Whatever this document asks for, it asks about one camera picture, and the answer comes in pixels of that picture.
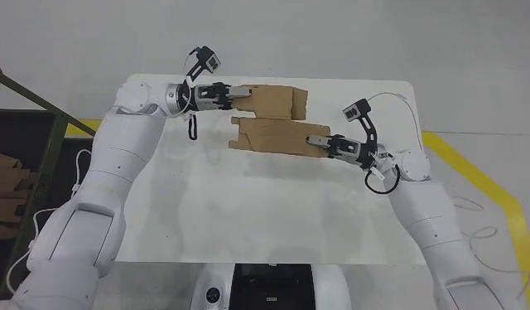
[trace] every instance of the yellow floor marking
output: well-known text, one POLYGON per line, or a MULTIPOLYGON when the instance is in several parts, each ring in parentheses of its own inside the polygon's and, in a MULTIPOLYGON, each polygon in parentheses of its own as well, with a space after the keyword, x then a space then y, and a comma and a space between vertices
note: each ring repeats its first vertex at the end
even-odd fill
MULTIPOLYGON (((81 119, 83 124, 97 130, 101 120, 81 119)), ((69 124, 66 129, 67 136, 88 136, 87 133, 69 124)), ((431 132, 422 132, 423 142, 449 166, 454 168, 461 176, 471 184, 479 188, 486 196, 501 206, 508 222, 510 235, 512 236, 513 248, 517 257, 519 269, 530 271, 530 235, 524 220, 523 207, 519 200, 504 190, 497 182, 480 171, 469 160, 460 155, 440 136, 431 132)), ((523 283, 528 279, 527 274, 522 274, 523 283)), ((530 303, 530 288, 526 291, 527 300, 530 303)))
MULTIPOLYGON (((83 124, 86 124, 87 126, 91 127, 93 130, 98 130, 99 125, 101 124, 102 120, 97 119, 80 119, 80 122, 83 124)), ((90 137, 87 133, 82 131, 81 129, 75 127, 73 124, 68 124, 68 127, 66 128, 66 136, 87 136, 90 137)))

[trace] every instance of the table top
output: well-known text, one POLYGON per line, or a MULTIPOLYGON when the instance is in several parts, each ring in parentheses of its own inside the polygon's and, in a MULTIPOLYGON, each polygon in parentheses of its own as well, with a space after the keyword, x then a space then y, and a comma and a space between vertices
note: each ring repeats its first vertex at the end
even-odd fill
MULTIPOLYGON (((180 83, 181 75, 133 75, 148 84, 180 83)), ((401 81, 201 76, 198 84, 292 85, 309 91, 304 122, 365 140, 342 110, 381 92, 407 99, 417 118, 410 84, 401 81)), ((381 144, 417 148, 412 114, 399 98, 370 101, 381 144)), ((187 122, 168 119, 152 160, 132 185, 125 205, 127 229, 118 261, 201 263, 424 264, 393 214, 387 196, 364 186, 355 166, 327 158, 254 153, 228 148, 238 137, 231 116, 197 114, 197 141, 187 122)), ((383 185, 372 178, 373 187, 383 185)))

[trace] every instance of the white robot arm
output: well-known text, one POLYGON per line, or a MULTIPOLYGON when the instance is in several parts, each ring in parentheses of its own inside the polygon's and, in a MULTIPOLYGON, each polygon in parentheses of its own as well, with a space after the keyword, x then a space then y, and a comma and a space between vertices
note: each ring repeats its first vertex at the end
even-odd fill
POLYGON ((345 109, 348 121, 359 120, 366 143, 344 138, 310 136, 309 144, 324 148, 330 158, 352 163, 368 171, 366 185, 388 195, 401 225, 422 251, 434 282, 434 299, 440 310, 502 310, 519 308, 481 272, 467 242, 462 239, 455 207, 446 189, 431 175, 423 151, 389 153, 377 144, 377 132, 366 99, 345 109), (368 184, 370 174, 383 179, 385 191, 368 184))
POLYGON ((131 186, 155 152, 165 119, 187 111, 231 109, 246 87, 193 86, 202 70, 219 68, 214 52, 194 52, 198 62, 180 85, 126 82, 94 137, 92 160, 79 190, 46 222, 31 246, 31 271, 0 309, 91 309, 99 278, 107 275, 125 233, 123 208, 131 186))

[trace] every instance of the brown cardboard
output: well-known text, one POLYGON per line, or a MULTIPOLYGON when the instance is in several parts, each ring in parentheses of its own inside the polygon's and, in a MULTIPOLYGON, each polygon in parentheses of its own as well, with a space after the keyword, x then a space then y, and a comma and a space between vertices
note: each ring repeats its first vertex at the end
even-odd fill
POLYGON ((30 198, 30 194, 31 194, 30 190, 0 192, 0 201, 3 198, 17 198, 17 199, 27 200, 28 198, 30 198))
POLYGON ((22 168, 22 163, 16 158, 0 154, 0 168, 22 168))
POLYGON ((0 192, 14 191, 20 181, 30 176, 30 170, 0 168, 0 192))
POLYGON ((0 240, 9 240, 17 237, 18 228, 10 225, 0 225, 0 240))
POLYGON ((232 106, 254 112, 256 118, 305 120, 307 91, 283 85, 246 85, 249 97, 234 99, 232 106))
POLYGON ((32 189, 33 185, 36 182, 36 178, 38 176, 39 176, 39 173, 31 172, 30 176, 27 179, 24 179, 24 180, 20 181, 20 183, 18 184, 17 190, 24 191, 24 190, 27 190, 27 189, 32 189))
POLYGON ((0 221, 19 222, 22 220, 25 199, 3 198, 0 199, 0 221))
POLYGON ((291 120, 232 117, 239 125, 237 141, 229 148, 260 153, 287 153, 307 157, 327 157, 327 153, 307 144, 309 135, 330 136, 330 127, 319 124, 297 123, 291 120))

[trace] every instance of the black cable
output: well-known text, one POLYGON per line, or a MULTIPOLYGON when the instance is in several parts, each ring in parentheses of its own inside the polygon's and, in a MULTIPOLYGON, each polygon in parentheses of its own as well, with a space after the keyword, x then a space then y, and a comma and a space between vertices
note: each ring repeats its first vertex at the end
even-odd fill
POLYGON ((197 139, 197 117, 195 114, 192 114, 188 120, 188 136, 192 141, 197 139))
POLYGON ((395 191, 396 188, 398 187, 398 183, 399 183, 399 178, 401 177, 401 172, 399 171, 399 167, 398 165, 396 165, 396 172, 397 172, 397 178, 396 178, 396 183, 394 183, 394 185, 392 186, 392 188, 390 188, 390 190, 388 191, 376 191, 375 189, 373 189, 369 184, 368 184, 368 178, 370 176, 370 174, 372 174, 372 171, 371 170, 368 170, 368 173, 366 173, 366 177, 364 178, 364 185, 372 192, 375 192, 376 194, 379 194, 379 195, 388 195, 390 194, 392 191, 395 191))

